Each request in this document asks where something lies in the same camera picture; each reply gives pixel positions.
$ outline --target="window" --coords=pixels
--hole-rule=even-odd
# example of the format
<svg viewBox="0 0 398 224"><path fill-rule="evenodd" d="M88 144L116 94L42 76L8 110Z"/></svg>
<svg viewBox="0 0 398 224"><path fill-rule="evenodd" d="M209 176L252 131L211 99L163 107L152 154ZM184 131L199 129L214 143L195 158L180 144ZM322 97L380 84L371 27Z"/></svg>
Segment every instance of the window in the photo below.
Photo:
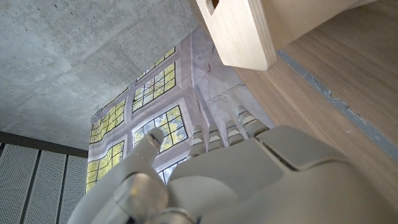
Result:
<svg viewBox="0 0 398 224"><path fill-rule="evenodd" d="M135 112L174 86L175 62L136 90L132 112Z"/></svg>
<svg viewBox="0 0 398 224"><path fill-rule="evenodd" d="M112 167L116 166L123 158L124 141L108 149L101 159L87 164L86 192L88 192Z"/></svg>
<svg viewBox="0 0 398 224"><path fill-rule="evenodd" d="M164 135L160 152L188 138L179 106L172 108L138 129L138 131L134 133L134 145L141 141L145 134L154 127L160 128Z"/></svg>
<svg viewBox="0 0 398 224"><path fill-rule="evenodd" d="M158 174L159 174L160 178L163 180L163 183L166 184L166 183L169 181L169 178L170 178L170 176L172 175L172 172L173 172L174 168L175 168L178 164L180 164L180 163L182 163L182 162L184 162L184 161L186 161L186 160L187 160L187 158L185 158L185 159L183 159L183 160L181 160L181 161L178 161L178 162L176 162L175 164L169 166L168 168L166 168L166 169L160 171Z"/></svg>
<svg viewBox="0 0 398 224"><path fill-rule="evenodd" d="M108 113L91 126L90 144L99 142L104 135L124 120L123 111L126 99L109 109Z"/></svg>
<svg viewBox="0 0 398 224"><path fill-rule="evenodd" d="M170 55L174 54L175 52L175 47L173 49L169 50L169 52L166 53L158 62L156 62L151 68L147 69L143 74L138 76L137 81L140 80L144 75L148 74L152 69L154 69L158 64L162 63L166 58L168 58Z"/></svg>

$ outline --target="wall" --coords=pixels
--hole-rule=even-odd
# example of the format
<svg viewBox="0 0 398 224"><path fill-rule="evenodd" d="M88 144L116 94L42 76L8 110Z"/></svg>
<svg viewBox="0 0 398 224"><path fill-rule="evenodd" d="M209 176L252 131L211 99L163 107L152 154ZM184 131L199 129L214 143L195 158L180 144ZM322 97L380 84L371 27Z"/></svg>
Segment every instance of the wall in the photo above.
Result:
<svg viewBox="0 0 398 224"><path fill-rule="evenodd" d="M2 223L66 223L85 193L87 159L2 144Z"/></svg>
<svg viewBox="0 0 398 224"><path fill-rule="evenodd" d="M175 86L167 93L132 112L132 99L134 99L135 90L174 62ZM125 157L134 147L133 133L146 122L176 105L179 105L181 109L188 138L157 156L153 163L153 167L157 171L161 171L187 156L193 126L196 124L202 126L205 142L208 142L209 125L215 123L227 146L225 123L230 119L245 135L244 129L235 115L235 107L238 105L245 106L268 127L274 127L274 123L268 118L235 71L222 64L213 42L202 28L195 29L176 46L174 54L140 80L129 85L128 89L105 106L101 113L93 116L91 123L103 118L110 108L124 99L126 99L124 121L105 134L103 140L90 144L88 161L104 157L111 146L121 141L124 141L123 157Z"/></svg>

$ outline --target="window frame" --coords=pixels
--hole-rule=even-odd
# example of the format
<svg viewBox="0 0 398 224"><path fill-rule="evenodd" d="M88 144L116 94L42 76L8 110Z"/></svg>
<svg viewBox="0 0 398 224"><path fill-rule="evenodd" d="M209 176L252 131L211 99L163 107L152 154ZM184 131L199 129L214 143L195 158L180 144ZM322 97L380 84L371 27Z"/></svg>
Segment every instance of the window frame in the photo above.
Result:
<svg viewBox="0 0 398 224"><path fill-rule="evenodd" d="M142 75L140 75L139 77L137 77L137 79L136 79L136 82L138 82L139 80L141 80L142 78L144 78L146 75L148 75L148 73L150 73L150 71L152 71L153 69L155 69L156 67L158 67L159 65L161 65L166 59L168 59L169 57L171 57L173 54L175 54L176 53L176 50L177 50L177 46L174 46L174 52L173 53L171 53L169 56L167 56L166 57L166 55L172 50L172 49L170 49L164 56L163 56L163 60L160 62L160 63L158 63L158 64L154 64L154 67L153 68L148 68L147 70L145 70L144 71L144 73L142 74Z"/></svg>
<svg viewBox="0 0 398 224"><path fill-rule="evenodd" d="M119 106L119 107L117 107L118 104L120 104L120 103L123 102L123 101L124 101L124 104L121 105L121 106ZM97 143L97 142L102 141L107 133L111 132L112 130L114 130L114 129L117 128L120 124L123 123L123 121L124 121L124 114L125 114L124 109L125 109L126 103L127 103L127 98L121 100L119 103L116 103L116 105L112 106L112 107L106 112L106 114L105 114L102 118L100 118L100 119L98 119L98 120L96 121L96 122L99 121L99 126L98 126L97 128L94 128L94 124L95 124L96 122L94 122L94 123L91 124L91 130L90 130L90 143L89 143L89 144L94 144L94 143ZM115 118L114 118L111 122L109 122L109 119L110 119L110 117L112 116L112 114L109 114L109 112L111 111L111 109L112 109L113 107L115 107L115 109L114 109L114 112L113 112L112 114L115 114ZM117 110L120 109L121 107L123 107L122 113L121 113L118 117L116 117L116 112L117 112ZM101 124L103 123L103 120L105 120L105 117L107 117L107 116L108 116L108 124L107 124L105 127L103 127L103 128L101 129L101 131L100 131L98 134L93 134L93 130L94 130L94 129L100 128L100 127L101 127ZM114 126L112 129L110 129L110 130L108 131L108 127L109 127L110 123L112 123L113 121L116 121L120 116L123 117L123 120L121 120L119 124L115 124L115 126ZM100 134L102 133L102 130L105 129L105 128L106 128L107 130L105 131L105 133L104 133L104 135L102 136L101 139L99 139L98 141L91 141L91 138L92 138L92 137L95 137L95 136L100 135Z"/></svg>
<svg viewBox="0 0 398 224"><path fill-rule="evenodd" d="M171 111L171 110L174 109L174 108L178 108L178 110L179 110L179 112L180 112L180 115L177 116L176 118L173 118L173 119L169 120L169 118L167 117L167 112ZM174 146L178 145L178 144L181 143L181 142L184 142L184 140L187 140L187 139L189 138L188 131L187 131L187 126L185 125L185 121L184 121L184 118L183 118L183 116L182 116L183 113L182 113L181 107L180 107L180 105L177 104L177 105L174 105L174 106L168 108L168 109L165 110L163 113L159 113L158 115L153 116L152 119L148 120L148 121L145 122L143 125L140 125L139 128L133 129L133 130L132 130L132 142L133 142L133 146L135 146L137 143L139 143L139 142L142 140L142 139L140 139L138 142L136 142L136 136L135 136L135 134L136 134L138 131L140 131L140 130L142 129L142 132L143 132L144 135L145 135L144 126L147 125L147 124L149 124L150 122L154 122L154 124L155 124L155 119L157 119L158 117L162 116L163 114L165 115L167 122L166 122L165 124L161 125L161 126L167 125L167 127L168 127L168 129L169 129L169 131L170 131L170 132L169 132L168 134L166 134L164 137L170 136L170 139L171 139L171 141L172 141L172 145L171 145L168 149L165 149L165 150L163 150L163 151L161 151L161 152L159 151L158 155L161 154L161 153L163 153L163 152L165 152L165 151L168 151L169 149L173 148ZM173 121L173 120L175 120L175 119L177 119L178 117L181 117L182 126L179 127L179 128L177 128L177 129L174 130L174 131L171 131L171 129L170 129L170 122ZM177 132L179 129L182 129L182 128L185 130L185 136L186 136L186 138L174 144L172 134L175 133L175 132Z"/></svg>
<svg viewBox="0 0 398 224"><path fill-rule="evenodd" d="M168 168L174 166L174 165L179 165L180 163L183 163L183 162L185 162L186 160L187 160L187 158L185 157L185 158L183 158L183 159L181 159L181 160L179 160L179 161L177 161L177 162L174 162L173 164L169 165L168 167L162 169L161 171L159 171L159 172L157 173L159 176L160 176L160 173L162 173L162 176L160 176L160 178L163 180L163 183L164 183L164 184L167 184L167 182L168 182L169 179L170 179L170 177L169 177L169 178L167 179L167 182L166 182L166 179L165 179L165 177L164 177L164 171L167 170Z"/></svg>
<svg viewBox="0 0 398 224"><path fill-rule="evenodd" d="M169 66L171 66L171 65L174 65L174 69L171 70L169 73L166 74L166 72L165 72L166 69L167 69ZM165 82L166 76L167 76L168 74L172 73L172 72L174 72L174 77L173 77L170 81L168 81L168 82L166 83L166 82ZM158 76L158 74L160 74L160 73L163 73L163 77L162 77L161 79L159 79L159 80L156 81L155 79L156 79L156 77ZM177 61L174 61L174 62L168 64L164 69L161 70L161 72L159 72L159 73L156 74L156 75L155 75L155 74L156 74L156 73L154 73L154 74L153 74L153 77L151 76L150 79L147 79L146 82L145 82L143 85L140 85L138 88L135 88L135 89L134 89L134 96L133 96L133 98L132 98L132 114L134 114L134 112L140 110L140 109L143 108L144 106L146 106L146 105L148 105L148 104L151 104L151 102L153 102L154 100L156 100L158 97L161 97L163 94L167 93L167 92L170 91L170 90L173 90L173 89L177 86ZM150 82L150 81L152 81L152 80L153 80L153 84L150 85L149 87L147 87L147 89L146 89L146 83L148 83L148 82ZM159 87L158 89L155 90L156 84L159 83L161 80L163 80L163 85L162 85L161 87ZM172 82L173 80L174 80L174 85L173 85L172 87L170 87L168 90L164 91L165 88L166 88L166 85L167 85L168 83ZM140 93L138 94L138 95L142 95L142 96L140 96L138 99L136 99L136 92L137 92L137 90L140 89L140 88L143 88L143 89L144 89L142 92L140 92ZM161 88L163 88L163 92L162 92L160 95L156 96L156 98L155 98L155 92L156 92L157 90L161 89ZM145 97L148 97L148 96L151 96L151 95L152 95L152 99L151 99L150 101L148 101L147 103L144 103ZM134 106L136 105L137 102L140 102L140 101L141 101L141 106L138 107L138 108L136 108L136 109L134 110Z"/></svg>
<svg viewBox="0 0 398 224"><path fill-rule="evenodd" d="M115 147L115 146L117 146L118 144L121 144L121 143L123 143L123 144L122 144L122 147L121 147L120 152L118 152L117 154L113 155L113 147ZM114 167L114 165L113 165L113 158L114 158L115 156L117 156L118 154L121 154L121 159L120 159L120 161L118 162L118 164L124 159L124 158L123 158L123 152L124 152L124 144L125 144L125 143L126 143L125 140L122 140L121 142L118 142L118 143L114 144L113 146L109 147L108 150L106 150L106 153L105 153L105 155L104 155L103 157L101 157L101 158L99 158L99 159L95 159L95 160L92 160L92 161L87 162L87 170L86 170L86 189L87 189L87 185L88 185L88 184L94 183L94 185L95 185L95 183L97 183L97 181L99 181L99 180L102 179L102 178L101 178L101 179L98 179L98 171L99 171L99 170L104 169L106 166L109 165L109 163L111 163L111 169ZM108 155L109 150L112 150L112 152L111 152L111 158L110 158L110 160L108 161L108 163L107 163L104 167L100 168L100 160L102 160L103 158L105 158L105 157ZM96 162L96 161L98 161L98 165L96 166L96 169L91 170L91 171L88 172L88 166L89 166L89 164L90 164L91 162ZM91 173L91 172L96 172L95 180L94 180L94 181L91 181L91 182L87 182L88 174Z"/></svg>

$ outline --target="robot finger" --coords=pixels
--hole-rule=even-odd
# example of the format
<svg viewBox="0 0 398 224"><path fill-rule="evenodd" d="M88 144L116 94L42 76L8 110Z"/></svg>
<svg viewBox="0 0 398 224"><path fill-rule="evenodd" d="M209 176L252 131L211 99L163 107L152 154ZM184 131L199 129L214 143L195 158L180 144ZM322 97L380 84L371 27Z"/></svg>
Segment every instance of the robot finger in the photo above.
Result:
<svg viewBox="0 0 398 224"><path fill-rule="evenodd" d="M264 123L255 118L244 106L237 106L235 112L249 138L269 130Z"/></svg>
<svg viewBox="0 0 398 224"><path fill-rule="evenodd" d="M224 147L220 132L215 124L209 126L209 152Z"/></svg>
<svg viewBox="0 0 398 224"><path fill-rule="evenodd" d="M233 121L227 121L226 132L228 135L229 146L233 146L241 141L244 141L243 135L239 132L239 129L236 127Z"/></svg>
<svg viewBox="0 0 398 224"><path fill-rule="evenodd" d="M205 139L200 125L193 127L191 149L189 150L187 159L199 156L206 152Z"/></svg>

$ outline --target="wooden surface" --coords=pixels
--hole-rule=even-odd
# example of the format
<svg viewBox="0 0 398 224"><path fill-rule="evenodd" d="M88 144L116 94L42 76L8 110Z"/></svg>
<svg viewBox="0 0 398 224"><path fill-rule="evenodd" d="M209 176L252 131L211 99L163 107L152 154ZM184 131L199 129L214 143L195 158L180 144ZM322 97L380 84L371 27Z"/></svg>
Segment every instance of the wooden surface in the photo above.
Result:
<svg viewBox="0 0 398 224"><path fill-rule="evenodd" d="M398 145L398 2L341 13L284 50Z"/></svg>
<svg viewBox="0 0 398 224"><path fill-rule="evenodd" d="M225 65L267 70L275 64L276 52L260 0L220 1L215 10L211 1L197 0L197 6Z"/></svg>
<svg viewBox="0 0 398 224"><path fill-rule="evenodd" d="M398 209L398 166L284 61L266 72L235 68L276 125L300 129L343 152Z"/></svg>
<svg viewBox="0 0 398 224"><path fill-rule="evenodd" d="M191 0L191 5L194 12L200 11L199 20L206 23L225 65L268 70L276 62L274 49L358 1L229 0L214 5L214 1Z"/></svg>
<svg viewBox="0 0 398 224"><path fill-rule="evenodd" d="M381 0L351 9L284 47L395 144L397 5ZM206 27L200 18L199 23ZM397 164L284 61L279 58L266 72L235 71L276 125L305 131L345 153L398 209Z"/></svg>

